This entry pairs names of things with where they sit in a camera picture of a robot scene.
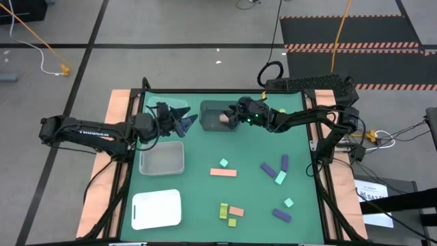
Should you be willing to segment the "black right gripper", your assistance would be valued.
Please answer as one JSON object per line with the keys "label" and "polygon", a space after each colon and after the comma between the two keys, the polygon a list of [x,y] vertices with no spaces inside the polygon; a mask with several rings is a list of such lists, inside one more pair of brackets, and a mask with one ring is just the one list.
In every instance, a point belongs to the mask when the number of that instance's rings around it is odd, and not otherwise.
{"label": "black right gripper", "polygon": [[226,126],[231,131],[236,130],[239,123],[269,129],[272,117],[270,107],[263,100],[253,100],[247,96],[240,98],[235,105],[230,105],[224,114],[228,117]]}

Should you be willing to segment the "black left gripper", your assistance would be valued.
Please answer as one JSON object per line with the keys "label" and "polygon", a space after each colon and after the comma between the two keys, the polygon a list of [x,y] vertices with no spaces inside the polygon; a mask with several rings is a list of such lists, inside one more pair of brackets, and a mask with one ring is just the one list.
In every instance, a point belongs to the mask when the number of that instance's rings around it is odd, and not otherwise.
{"label": "black left gripper", "polygon": [[168,137],[175,132],[179,137],[184,137],[189,128],[195,123],[198,115],[184,116],[191,110],[190,107],[168,108],[166,103],[157,103],[158,113],[162,113],[158,118],[158,126],[161,137]]}

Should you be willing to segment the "long orange block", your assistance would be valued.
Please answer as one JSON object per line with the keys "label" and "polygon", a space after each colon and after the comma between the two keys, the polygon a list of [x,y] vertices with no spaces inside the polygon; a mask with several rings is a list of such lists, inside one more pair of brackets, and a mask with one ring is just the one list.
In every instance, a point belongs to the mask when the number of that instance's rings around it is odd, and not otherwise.
{"label": "long orange block", "polygon": [[237,170],[236,169],[210,169],[211,176],[226,176],[226,177],[236,177]]}

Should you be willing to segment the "dark translucent plastic bin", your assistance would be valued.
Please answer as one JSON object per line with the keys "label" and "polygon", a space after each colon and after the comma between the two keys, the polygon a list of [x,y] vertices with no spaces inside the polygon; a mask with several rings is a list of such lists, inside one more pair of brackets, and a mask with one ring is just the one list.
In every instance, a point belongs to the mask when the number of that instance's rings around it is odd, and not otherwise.
{"label": "dark translucent plastic bin", "polygon": [[229,110],[230,105],[235,105],[236,101],[229,100],[203,100],[200,104],[199,122],[204,131],[214,132],[233,132],[236,131],[240,123],[234,128],[220,122],[219,116],[224,111]]}

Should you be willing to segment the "green table mat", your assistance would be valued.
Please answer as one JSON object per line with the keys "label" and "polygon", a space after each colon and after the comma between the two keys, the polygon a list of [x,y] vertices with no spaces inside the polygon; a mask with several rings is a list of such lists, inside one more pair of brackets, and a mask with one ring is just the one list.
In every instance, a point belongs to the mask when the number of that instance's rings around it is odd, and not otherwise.
{"label": "green table mat", "polygon": [[[121,230],[124,241],[177,241],[228,243],[310,243],[324,241],[315,182],[306,173],[311,163],[305,126],[285,133],[241,124],[233,132],[204,131],[193,124],[184,144],[184,172],[146,176],[133,167],[129,196],[177,189],[182,201],[178,225],[134,230],[132,204],[127,204]],[[267,163],[277,175],[284,154],[289,157],[285,180],[278,185],[261,167]],[[219,162],[228,161],[226,168]],[[211,176],[210,169],[236,169],[236,177]],[[284,201],[291,198],[288,208]],[[227,218],[219,218],[220,204],[228,204]],[[229,207],[244,209],[244,216],[229,214]],[[292,216],[288,223],[273,215],[278,208]],[[229,227],[236,219],[236,227]]]}

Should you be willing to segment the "clear plastic bin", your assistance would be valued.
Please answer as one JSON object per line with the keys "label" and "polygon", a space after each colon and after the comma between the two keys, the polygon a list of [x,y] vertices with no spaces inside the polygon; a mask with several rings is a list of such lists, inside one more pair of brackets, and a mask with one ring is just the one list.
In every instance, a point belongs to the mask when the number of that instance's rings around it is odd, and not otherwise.
{"label": "clear plastic bin", "polygon": [[186,100],[182,100],[179,98],[162,97],[162,96],[151,96],[147,100],[143,112],[150,113],[150,114],[154,112],[155,116],[161,116],[162,113],[158,113],[157,103],[166,103],[169,109],[171,107],[174,109],[188,107],[188,103]]}

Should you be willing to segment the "pale grey plastic bin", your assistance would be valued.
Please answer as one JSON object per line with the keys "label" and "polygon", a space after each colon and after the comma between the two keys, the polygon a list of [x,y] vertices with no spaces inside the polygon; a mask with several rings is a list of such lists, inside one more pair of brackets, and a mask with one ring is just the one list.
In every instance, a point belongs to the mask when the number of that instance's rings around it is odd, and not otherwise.
{"label": "pale grey plastic bin", "polygon": [[181,174],[184,168],[184,144],[181,141],[158,143],[139,154],[139,172],[146,176]]}

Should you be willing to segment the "black perforated box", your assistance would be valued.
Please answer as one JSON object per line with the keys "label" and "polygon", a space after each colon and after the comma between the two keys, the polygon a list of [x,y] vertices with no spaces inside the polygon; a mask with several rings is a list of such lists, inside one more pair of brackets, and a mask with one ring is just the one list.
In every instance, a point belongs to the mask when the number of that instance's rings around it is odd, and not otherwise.
{"label": "black perforated box", "polygon": [[337,104],[352,106],[359,99],[355,85],[352,77],[330,74],[301,79],[271,79],[264,84],[264,88],[268,91],[276,90],[286,93],[304,91],[312,98],[315,98],[316,90],[332,90]]}

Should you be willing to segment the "white plastic tray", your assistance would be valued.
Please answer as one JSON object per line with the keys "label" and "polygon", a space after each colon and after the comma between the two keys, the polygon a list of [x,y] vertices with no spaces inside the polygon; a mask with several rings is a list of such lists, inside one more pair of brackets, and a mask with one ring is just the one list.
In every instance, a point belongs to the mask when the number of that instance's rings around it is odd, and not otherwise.
{"label": "white plastic tray", "polygon": [[176,226],[181,220],[182,201],[177,189],[138,193],[132,198],[134,230]]}

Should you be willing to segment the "black hazard-striped floor mat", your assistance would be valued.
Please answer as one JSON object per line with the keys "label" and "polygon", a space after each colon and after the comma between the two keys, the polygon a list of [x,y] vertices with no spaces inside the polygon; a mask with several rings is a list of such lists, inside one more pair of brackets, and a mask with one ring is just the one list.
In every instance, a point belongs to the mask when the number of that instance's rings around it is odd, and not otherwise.
{"label": "black hazard-striped floor mat", "polygon": [[437,51],[398,14],[284,16],[291,77],[351,76],[358,90],[437,91]]}

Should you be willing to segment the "white paper sign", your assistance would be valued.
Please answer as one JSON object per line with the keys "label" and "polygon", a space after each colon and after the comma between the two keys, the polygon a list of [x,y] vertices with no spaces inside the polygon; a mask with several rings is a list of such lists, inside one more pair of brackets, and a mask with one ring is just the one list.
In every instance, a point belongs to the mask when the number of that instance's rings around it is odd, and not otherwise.
{"label": "white paper sign", "polygon": [[[382,184],[361,180],[355,180],[354,184],[359,193],[359,202],[364,202],[365,200],[372,201],[389,196],[387,187]],[[393,220],[384,213],[364,215],[363,220],[367,225],[394,228]]]}

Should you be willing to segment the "black metal beam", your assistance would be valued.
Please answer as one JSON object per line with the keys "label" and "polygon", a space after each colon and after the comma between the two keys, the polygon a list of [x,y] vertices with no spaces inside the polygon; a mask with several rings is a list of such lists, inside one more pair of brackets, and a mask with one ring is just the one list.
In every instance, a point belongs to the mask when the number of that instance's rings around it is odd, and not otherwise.
{"label": "black metal beam", "polygon": [[360,203],[363,215],[437,207],[437,188]]}

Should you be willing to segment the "black cabinet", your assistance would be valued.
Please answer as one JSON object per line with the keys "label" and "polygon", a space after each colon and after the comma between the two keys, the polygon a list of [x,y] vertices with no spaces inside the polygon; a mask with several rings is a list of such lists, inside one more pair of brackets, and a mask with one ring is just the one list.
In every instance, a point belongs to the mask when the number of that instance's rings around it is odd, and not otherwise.
{"label": "black cabinet", "polygon": [[43,21],[48,8],[45,0],[0,0],[0,3],[23,22]]}

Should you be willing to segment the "black aluminium table frame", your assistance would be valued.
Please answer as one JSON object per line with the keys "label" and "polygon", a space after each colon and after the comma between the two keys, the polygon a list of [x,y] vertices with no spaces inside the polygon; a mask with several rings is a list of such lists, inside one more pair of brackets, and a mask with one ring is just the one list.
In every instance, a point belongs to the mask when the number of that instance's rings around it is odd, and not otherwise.
{"label": "black aluminium table frame", "polygon": [[[129,90],[112,90],[109,99],[105,123],[116,123],[125,120],[130,114],[135,114],[142,108],[140,105],[144,98],[142,90],[156,93],[168,94],[237,94],[237,93],[261,93],[261,89],[150,89],[150,85],[145,79],[141,89],[134,88]],[[301,92],[302,105],[304,108],[312,108],[314,105],[335,104],[335,95],[332,90],[298,90]],[[328,127],[323,124],[311,123],[306,125],[307,138],[314,141],[320,140],[328,134]],[[313,177],[315,191],[318,195],[318,206],[321,212],[321,221],[325,243],[338,243],[340,245],[351,244],[353,242],[369,242],[367,231],[363,220],[363,214],[355,194],[353,183],[353,171],[349,157],[345,153],[334,154],[333,163],[326,164],[318,171],[313,165]],[[108,159],[107,154],[100,153],[94,161],[91,174],[97,174],[98,168],[104,167],[104,162]],[[91,202],[85,200],[85,205],[81,214],[76,237],[85,236],[91,231],[91,226],[98,222],[104,214],[109,204],[114,200],[113,193],[121,189],[122,182],[131,183],[131,174],[128,175],[128,164],[115,164],[115,167],[108,167],[108,171],[103,171],[103,179],[98,181],[97,187],[92,187],[88,191]],[[109,238],[118,236],[121,233],[122,214],[127,198],[123,198],[117,203],[107,223],[96,236],[97,238]]]}

